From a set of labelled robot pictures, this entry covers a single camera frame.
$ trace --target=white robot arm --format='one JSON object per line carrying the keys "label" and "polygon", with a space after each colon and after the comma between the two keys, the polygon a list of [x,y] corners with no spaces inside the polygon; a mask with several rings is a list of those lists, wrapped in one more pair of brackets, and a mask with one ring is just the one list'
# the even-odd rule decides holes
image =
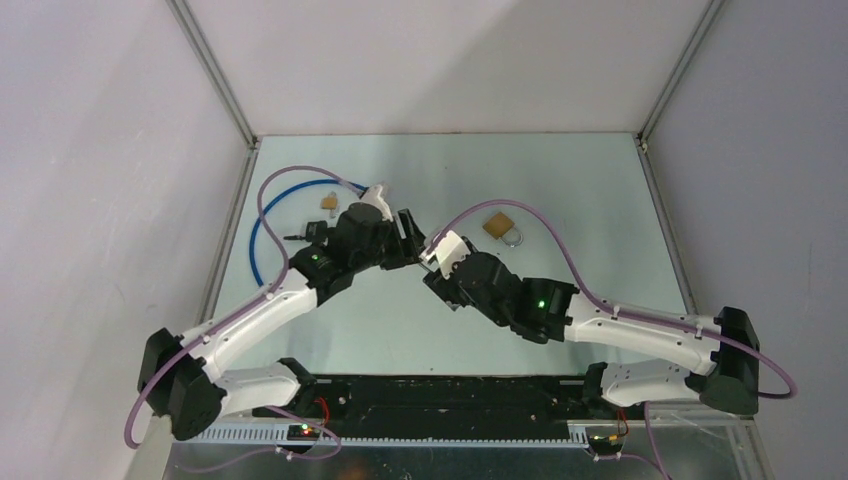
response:
{"label": "white robot arm", "polygon": [[[357,273],[422,261],[438,263],[439,269],[427,274],[424,283],[449,306],[476,308],[529,341],[594,342],[658,358],[590,366],[584,382],[589,401],[625,407],[646,400],[700,399],[732,413],[756,411],[756,360],[734,356],[736,352],[700,335],[705,329],[737,339],[747,335],[747,343],[758,348],[744,312],[681,317],[697,327],[696,333],[619,317],[617,310],[607,314],[571,284],[520,279],[497,257],[477,252],[454,232],[425,252],[424,237],[409,212],[394,215],[384,196],[384,186],[372,187],[339,216],[335,227],[307,228],[312,245],[292,257],[283,283],[274,291],[268,286],[260,290],[245,304],[252,307],[237,318],[219,317],[179,336],[162,329],[148,339],[139,391],[178,351],[198,343],[148,397],[156,414],[171,416],[175,438],[191,438],[223,415],[293,403],[301,387],[314,381],[294,359],[230,370],[233,361],[280,326],[350,287]],[[227,325],[219,328],[224,319]]]}
{"label": "white robot arm", "polygon": [[664,312],[603,300],[616,305],[613,313],[597,308],[574,285],[549,279],[520,279],[501,261],[478,252],[455,232],[448,231],[424,261],[439,270],[424,283],[453,309],[472,306],[499,326],[521,337],[593,342],[657,357],[636,364],[599,363],[586,373],[586,397],[618,407],[644,401],[700,400],[718,410],[753,415],[758,408],[757,360],[702,335],[711,330],[759,349],[745,312],[725,308],[718,317],[679,316],[694,333],[639,322],[620,316],[620,310],[673,316]]}

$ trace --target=purple cable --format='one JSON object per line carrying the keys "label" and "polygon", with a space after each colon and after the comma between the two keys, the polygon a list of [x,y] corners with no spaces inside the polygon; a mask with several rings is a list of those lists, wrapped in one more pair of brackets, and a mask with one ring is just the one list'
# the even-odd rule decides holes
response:
{"label": "purple cable", "polygon": [[[337,180],[340,185],[353,190],[354,193],[359,194],[359,192],[360,192],[360,190],[358,188],[354,187],[349,182],[347,182],[343,178],[339,177],[335,173],[333,173],[329,170],[325,170],[323,168],[311,167],[311,166],[308,166],[308,165],[293,165],[291,167],[281,168],[280,170],[277,170],[276,172],[272,173],[268,178],[265,179],[264,182],[262,182],[262,186],[259,187],[259,193],[256,195],[256,206],[259,209],[259,220],[262,222],[262,226],[265,227],[265,230],[268,232],[268,235],[271,237],[271,240],[273,240],[274,244],[280,250],[280,254],[282,254],[282,256],[283,256],[283,268],[282,268],[282,270],[280,270],[280,274],[277,276],[277,279],[274,280],[274,282],[271,284],[269,291],[275,291],[276,289],[278,289],[280,287],[280,285],[283,284],[283,281],[286,279],[286,275],[288,274],[288,271],[289,271],[289,256],[288,256],[288,253],[286,252],[285,247],[283,246],[282,240],[280,240],[280,238],[274,233],[274,230],[271,229],[271,225],[268,224],[268,220],[265,219],[265,212],[263,211],[263,206],[262,206],[262,197],[265,194],[265,189],[268,187],[268,184],[270,184],[272,180],[274,180],[275,178],[279,177],[280,175],[282,175],[284,173],[288,173],[288,172],[292,172],[292,171],[298,171],[298,170],[299,171],[323,173],[324,175],[327,175],[328,177]],[[247,304],[245,304],[243,307],[237,309],[233,313],[227,315],[217,325],[210,328],[206,332],[206,335],[212,336],[212,335],[215,335],[216,333],[218,333],[219,331],[223,330],[224,328],[227,328],[227,326],[229,326],[231,323],[233,323],[236,319],[238,319],[243,314],[245,314],[249,310],[251,310],[254,307],[256,307],[257,305],[259,305],[263,301],[265,301],[265,297],[263,295],[257,295],[256,298],[249,301]],[[185,347],[183,347],[182,350],[177,352],[176,355],[174,355],[173,357],[171,357],[170,360],[165,362],[165,364],[162,365],[162,368],[160,368],[150,378],[150,381],[148,381],[147,385],[145,385],[144,388],[141,390],[141,392],[138,395],[138,398],[136,399],[135,403],[133,404],[132,408],[130,409],[129,415],[127,415],[127,421],[124,424],[124,443],[126,443],[128,447],[135,450],[141,445],[138,442],[136,442],[135,440],[133,440],[133,438],[132,438],[132,428],[133,428],[133,425],[135,424],[136,417],[138,417],[138,412],[141,410],[141,406],[144,405],[144,402],[147,400],[147,397],[150,396],[150,392],[153,391],[153,388],[156,386],[156,384],[158,384],[159,381],[162,380],[162,377],[164,377],[165,374],[168,373],[168,371],[171,370],[171,368],[173,368],[174,365],[177,364],[177,362],[179,362],[183,357],[188,355],[188,353],[192,349],[194,349],[195,347],[200,345],[200,343],[202,341],[203,341],[203,336],[198,336],[196,339],[189,342]]]}
{"label": "purple cable", "polygon": [[259,455],[261,453],[272,453],[272,452],[284,453],[286,455],[286,459],[299,458],[301,460],[324,460],[324,459],[330,458],[333,455],[339,453],[339,451],[342,449],[342,439],[340,439],[338,435],[336,435],[335,433],[333,433],[331,430],[327,429],[323,425],[318,425],[316,423],[312,423],[309,420],[298,417],[297,415],[294,415],[293,413],[289,413],[289,412],[287,412],[287,411],[285,411],[281,408],[278,408],[278,407],[267,406],[265,408],[267,408],[268,410],[271,410],[274,413],[280,414],[280,415],[282,415],[286,418],[294,420],[298,423],[304,423],[304,424],[309,425],[310,427],[312,427],[316,430],[320,430],[321,432],[325,433],[328,437],[332,438],[334,442],[336,442],[336,448],[334,448],[333,451],[330,452],[330,453],[325,453],[325,454],[321,454],[321,455],[306,455],[304,453],[291,452],[291,451],[286,450],[282,447],[262,447],[262,448],[257,448],[256,450],[251,450],[249,452],[243,453],[243,454],[239,455],[238,457],[232,458],[230,460],[227,460],[224,463],[220,463],[220,464],[214,465],[212,467],[194,468],[194,467],[177,466],[177,468],[179,468],[180,470],[182,470],[184,472],[188,472],[188,473],[198,473],[198,474],[209,473],[209,472],[214,472],[216,470],[222,470],[222,469],[227,468],[229,466],[235,465],[236,463],[238,463],[238,462],[240,462],[240,461],[242,461],[246,458],[250,458],[254,455]]}
{"label": "purple cable", "polygon": [[651,430],[651,407],[649,406],[651,402],[645,402],[645,433],[648,434],[648,441],[651,443],[651,450],[654,452],[654,458],[657,460],[657,470],[663,474],[663,478],[665,480],[670,480],[670,476],[665,469],[665,465],[662,463],[662,458],[660,458],[660,451],[657,449],[657,441],[654,439],[654,431]]}
{"label": "purple cable", "polygon": [[660,470],[660,467],[656,463],[648,460],[647,458],[645,458],[641,455],[636,455],[636,454],[633,454],[633,453],[622,453],[621,455],[598,455],[591,448],[589,448],[588,450],[589,450],[589,452],[587,452],[587,453],[589,454],[589,456],[592,457],[592,458],[598,457],[598,460],[604,460],[604,461],[606,461],[606,460],[619,461],[619,460],[627,460],[627,459],[639,460],[640,462],[645,463],[647,465],[650,465],[651,467],[655,468],[658,472],[662,473],[662,470]]}
{"label": "purple cable", "polygon": [[[577,272],[577,266],[574,264],[574,260],[572,260],[571,255],[568,253],[568,249],[565,247],[565,242],[563,242],[562,238],[559,236],[556,230],[554,230],[554,227],[550,223],[550,221],[548,221],[548,219],[545,218],[545,216],[542,215],[542,213],[536,210],[535,208],[515,200],[489,200],[486,202],[478,203],[477,205],[474,205],[468,210],[465,210],[464,212],[460,213],[459,216],[451,220],[447,224],[447,226],[442,229],[438,235],[436,235],[436,237],[433,239],[433,243],[431,243],[430,246],[427,248],[427,253],[432,252],[433,249],[436,248],[436,245],[442,240],[442,238],[444,238],[447,232],[453,230],[453,228],[466,217],[483,208],[493,207],[497,205],[508,205],[511,207],[517,207],[526,212],[531,213],[534,217],[538,218],[539,221],[545,225],[545,228],[548,229],[548,232],[550,232],[551,236],[554,238],[554,241],[559,247],[560,252],[562,252],[562,256],[565,257],[565,261],[566,263],[568,263],[568,268],[569,270],[571,270],[571,274],[574,276],[574,281],[577,282],[577,286],[580,288],[580,291],[583,292],[583,294],[586,295],[586,298],[589,299],[589,301],[593,305],[595,305],[595,307],[599,310],[608,314],[614,313],[612,305],[609,305],[606,303],[605,300],[596,297],[595,294],[592,293],[588,287],[586,287],[586,282],[583,281],[583,278]],[[692,325],[679,322],[676,319],[664,318],[659,315],[651,315],[647,313],[633,312],[625,309],[620,309],[618,311],[618,316],[630,318],[632,320],[636,320],[642,323],[658,325],[660,327],[683,330],[686,333],[698,333],[698,329],[696,327],[693,327]],[[757,350],[754,350],[753,348],[741,342],[737,342],[732,338],[725,337],[724,335],[715,333],[711,330],[702,330],[701,335],[708,338],[712,338],[713,340],[718,340],[719,342],[722,342],[726,345],[730,345],[733,348],[736,348],[747,353],[748,355],[751,355],[752,357],[756,358],[757,360],[765,364],[767,367],[772,369],[774,373],[776,373],[784,382],[786,382],[786,386],[789,387],[789,391],[786,393],[758,392],[760,397],[771,399],[788,399],[798,394],[798,385],[795,383],[795,380],[793,380],[789,373],[787,373],[786,370],[780,368],[780,366],[777,365],[772,359],[768,358]]]}

